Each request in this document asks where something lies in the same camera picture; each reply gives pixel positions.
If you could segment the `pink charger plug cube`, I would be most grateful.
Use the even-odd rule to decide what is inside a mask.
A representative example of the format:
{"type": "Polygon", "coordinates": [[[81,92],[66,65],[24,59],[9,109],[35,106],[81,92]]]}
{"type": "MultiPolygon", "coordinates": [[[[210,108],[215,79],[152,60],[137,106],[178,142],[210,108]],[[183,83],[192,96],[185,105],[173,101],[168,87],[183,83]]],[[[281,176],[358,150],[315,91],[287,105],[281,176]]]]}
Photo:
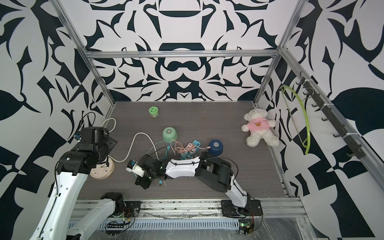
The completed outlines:
{"type": "Polygon", "coordinates": [[[192,143],[189,143],[186,148],[185,148],[185,152],[194,152],[195,151],[195,145],[192,144],[192,143]]]}

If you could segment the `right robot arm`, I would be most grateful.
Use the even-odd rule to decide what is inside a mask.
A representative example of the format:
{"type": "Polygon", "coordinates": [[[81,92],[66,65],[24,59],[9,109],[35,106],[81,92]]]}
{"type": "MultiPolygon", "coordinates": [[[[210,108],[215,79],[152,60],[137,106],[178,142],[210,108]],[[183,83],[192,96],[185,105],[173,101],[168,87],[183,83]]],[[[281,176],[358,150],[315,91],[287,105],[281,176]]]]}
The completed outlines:
{"type": "Polygon", "coordinates": [[[145,190],[154,180],[194,177],[210,189],[225,193],[233,206],[250,211],[251,196],[237,183],[232,165],[209,152],[187,160],[158,160],[144,155],[138,162],[129,161],[126,170],[137,176],[135,184],[145,190]]]}

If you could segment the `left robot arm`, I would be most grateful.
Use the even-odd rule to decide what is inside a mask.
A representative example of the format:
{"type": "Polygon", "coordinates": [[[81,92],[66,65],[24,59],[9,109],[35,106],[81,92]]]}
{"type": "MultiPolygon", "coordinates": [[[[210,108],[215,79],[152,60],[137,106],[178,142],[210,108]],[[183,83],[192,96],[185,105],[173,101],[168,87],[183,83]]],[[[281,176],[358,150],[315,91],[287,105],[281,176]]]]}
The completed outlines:
{"type": "Polygon", "coordinates": [[[80,141],[60,157],[55,168],[55,184],[50,199],[31,236],[32,240],[87,240],[109,216],[118,216],[125,208],[121,193],[105,193],[97,205],[77,224],[69,227],[80,190],[92,169],[106,163],[117,144],[103,127],[80,131],[80,141]]]}

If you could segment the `light green meat grinder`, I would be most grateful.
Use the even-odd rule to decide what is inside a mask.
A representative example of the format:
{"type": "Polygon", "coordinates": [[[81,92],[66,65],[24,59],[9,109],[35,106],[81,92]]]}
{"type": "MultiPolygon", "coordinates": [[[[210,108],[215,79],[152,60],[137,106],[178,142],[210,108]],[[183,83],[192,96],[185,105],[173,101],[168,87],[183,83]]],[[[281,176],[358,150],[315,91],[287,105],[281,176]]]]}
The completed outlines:
{"type": "Polygon", "coordinates": [[[176,141],[178,138],[178,133],[175,128],[167,127],[163,130],[162,137],[164,141],[169,141],[169,142],[172,140],[176,141]]]}

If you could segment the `pink round clock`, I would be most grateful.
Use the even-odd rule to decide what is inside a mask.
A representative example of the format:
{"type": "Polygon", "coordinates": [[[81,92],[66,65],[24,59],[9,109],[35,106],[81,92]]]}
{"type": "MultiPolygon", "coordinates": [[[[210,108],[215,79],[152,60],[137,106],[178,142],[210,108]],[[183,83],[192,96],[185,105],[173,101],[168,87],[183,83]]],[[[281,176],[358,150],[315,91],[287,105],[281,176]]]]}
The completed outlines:
{"type": "Polygon", "coordinates": [[[90,176],[97,180],[104,180],[108,178],[114,170],[115,162],[108,157],[104,162],[96,165],[96,167],[91,170],[90,176]]]}

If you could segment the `teal power strip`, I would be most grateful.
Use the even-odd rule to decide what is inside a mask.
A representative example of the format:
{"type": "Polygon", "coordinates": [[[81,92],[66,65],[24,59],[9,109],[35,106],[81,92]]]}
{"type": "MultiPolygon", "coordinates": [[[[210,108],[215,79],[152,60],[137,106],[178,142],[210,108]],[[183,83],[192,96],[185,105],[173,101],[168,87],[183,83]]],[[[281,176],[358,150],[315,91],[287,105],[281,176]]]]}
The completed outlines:
{"type": "Polygon", "coordinates": [[[181,154],[181,160],[193,159],[196,157],[197,151],[200,149],[201,143],[194,140],[189,143],[185,148],[181,147],[179,152],[181,154]]]}

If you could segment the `green lidded round tin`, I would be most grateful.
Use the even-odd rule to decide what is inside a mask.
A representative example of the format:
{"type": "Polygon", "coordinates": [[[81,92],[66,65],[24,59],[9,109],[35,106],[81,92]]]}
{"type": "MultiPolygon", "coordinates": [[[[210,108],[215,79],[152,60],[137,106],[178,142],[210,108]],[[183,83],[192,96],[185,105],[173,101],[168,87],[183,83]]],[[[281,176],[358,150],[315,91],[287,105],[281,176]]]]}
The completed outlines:
{"type": "Polygon", "coordinates": [[[158,107],[150,107],[149,108],[149,114],[152,118],[157,118],[159,115],[159,108],[158,107]]]}

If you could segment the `white teddy bear pink shirt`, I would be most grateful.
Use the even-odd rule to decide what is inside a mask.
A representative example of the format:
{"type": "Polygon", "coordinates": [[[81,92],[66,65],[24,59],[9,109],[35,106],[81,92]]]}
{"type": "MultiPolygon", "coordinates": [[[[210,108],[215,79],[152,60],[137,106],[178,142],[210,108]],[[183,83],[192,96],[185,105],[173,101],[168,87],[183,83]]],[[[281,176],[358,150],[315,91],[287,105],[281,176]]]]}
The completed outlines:
{"type": "Polygon", "coordinates": [[[256,147],[260,140],[264,140],[268,146],[277,147],[280,140],[271,131],[276,126],[275,120],[267,119],[268,112],[264,109],[254,108],[244,115],[247,124],[242,125],[242,132],[249,132],[250,135],[246,139],[249,147],[256,147]]]}

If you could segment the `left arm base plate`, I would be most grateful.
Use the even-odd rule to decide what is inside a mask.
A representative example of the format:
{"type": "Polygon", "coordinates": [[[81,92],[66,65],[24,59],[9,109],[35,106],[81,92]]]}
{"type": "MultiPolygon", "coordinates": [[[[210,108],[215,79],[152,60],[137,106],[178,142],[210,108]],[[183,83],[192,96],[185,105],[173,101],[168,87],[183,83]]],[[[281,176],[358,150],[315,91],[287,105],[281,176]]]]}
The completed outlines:
{"type": "Polygon", "coordinates": [[[141,210],[141,201],[124,201],[117,202],[115,211],[112,213],[114,217],[130,218],[136,216],[141,210]]]}

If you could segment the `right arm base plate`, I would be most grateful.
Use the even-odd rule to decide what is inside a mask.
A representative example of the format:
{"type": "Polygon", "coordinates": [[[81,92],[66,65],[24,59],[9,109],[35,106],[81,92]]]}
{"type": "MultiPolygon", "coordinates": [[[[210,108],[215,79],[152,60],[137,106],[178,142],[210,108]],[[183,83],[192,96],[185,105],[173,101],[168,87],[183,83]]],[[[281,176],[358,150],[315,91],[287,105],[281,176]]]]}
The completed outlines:
{"type": "Polygon", "coordinates": [[[222,215],[227,218],[261,217],[263,209],[259,200],[250,199],[244,208],[236,207],[231,200],[221,201],[222,215]]]}

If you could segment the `black wall hook rail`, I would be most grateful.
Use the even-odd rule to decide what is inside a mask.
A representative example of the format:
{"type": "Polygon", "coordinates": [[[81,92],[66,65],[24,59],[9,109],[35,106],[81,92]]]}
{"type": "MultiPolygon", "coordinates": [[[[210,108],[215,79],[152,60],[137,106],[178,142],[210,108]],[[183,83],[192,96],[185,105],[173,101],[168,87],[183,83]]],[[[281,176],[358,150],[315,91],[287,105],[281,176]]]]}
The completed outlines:
{"type": "Polygon", "coordinates": [[[341,138],[349,147],[350,151],[347,152],[349,158],[356,157],[363,159],[368,156],[364,150],[364,146],[359,140],[360,134],[353,130],[352,126],[347,122],[347,119],[341,114],[335,104],[325,95],[321,88],[317,85],[315,80],[307,78],[302,71],[299,73],[300,81],[298,85],[303,86],[307,92],[304,93],[315,102],[312,107],[320,110],[325,115],[322,118],[324,122],[330,122],[334,129],[337,131],[333,135],[334,138],[341,138]]]}

